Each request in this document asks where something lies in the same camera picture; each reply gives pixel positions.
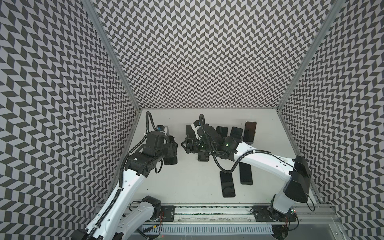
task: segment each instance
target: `chevron patterned wallpaper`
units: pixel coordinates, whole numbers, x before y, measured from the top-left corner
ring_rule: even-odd
[[[93,0],[143,108],[273,107],[333,0]]]
[[[351,239],[384,239],[384,4],[348,0],[283,116]]]
[[[0,239],[68,239],[134,118],[79,0],[0,1]]]

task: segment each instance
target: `smartphone screen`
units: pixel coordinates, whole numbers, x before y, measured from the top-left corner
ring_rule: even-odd
[[[231,129],[231,137],[237,138],[241,140],[241,135],[243,135],[243,129],[238,127],[232,127]]]
[[[220,171],[221,190],[223,197],[235,197],[235,186],[233,185],[232,173]]]
[[[239,168],[240,168],[240,183],[244,185],[252,185],[253,179],[252,179],[251,165],[240,162]]]
[[[244,128],[244,142],[253,142],[255,138],[256,122],[245,122]]]
[[[228,128],[227,127],[216,127],[216,132],[221,135],[221,137],[227,137],[228,136]]]

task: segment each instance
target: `patterned wall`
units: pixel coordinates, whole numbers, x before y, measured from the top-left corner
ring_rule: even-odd
[[[0,1],[0,33],[0,239],[69,239],[107,192],[132,104],[79,0]]]
[[[93,0],[143,108],[273,107],[333,0]]]
[[[384,239],[382,1],[348,0],[283,109],[351,239]]]

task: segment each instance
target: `white tabletop surface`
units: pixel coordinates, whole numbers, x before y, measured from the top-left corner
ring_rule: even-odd
[[[145,113],[142,111],[131,146],[136,145],[145,133]],[[236,196],[224,198],[220,183],[220,170],[210,156],[208,162],[198,162],[197,154],[187,154],[181,147],[185,140],[185,125],[205,116],[205,123],[227,126],[228,135],[232,126],[244,129],[246,121],[257,122],[253,147],[271,151],[283,157],[295,158],[288,137],[275,109],[151,109],[155,125],[169,127],[169,132],[178,143],[176,165],[163,166],[160,173],[152,171],[140,186],[132,200],[141,200],[147,195],[162,203],[190,204],[239,204],[269,203],[284,182],[274,175],[252,166],[253,185],[242,185],[238,167],[232,173]],[[220,165],[230,169],[231,160],[217,158]]]

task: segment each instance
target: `robotic arm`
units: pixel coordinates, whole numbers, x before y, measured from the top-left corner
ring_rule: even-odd
[[[187,153],[197,153],[199,161],[207,161],[212,155],[221,171],[231,173],[240,162],[261,168],[274,174],[286,184],[273,197],[268,207],[271,219],[281,221],[295,202],[307,202],[311,174],[306,160],[279,157],[271,152],[256,149],[233,137],[222,138],[216,130],[205,124],[204,115],[192,125],[187,125],[187,135],[181,146]],[[216,157],[234,161],[230,170],[222,168]]]
[[[148,117],[155,131],[149,132]],[[174,137],[164,133],[166,127],[154,127],[150,112],[146,114],[146,127],[144,138],[124,158],[119,182],[106,203],[85,230],[72,233],[72,240],[126,240],[145,221],[160,219],[161,201],[150,196],[143,198],[128,216],[124,215],[133,195],[153,169],[159,173],[163,163],[177,164],[177,143]],[[157,171],[156,164],[160,161],[161,166]]]

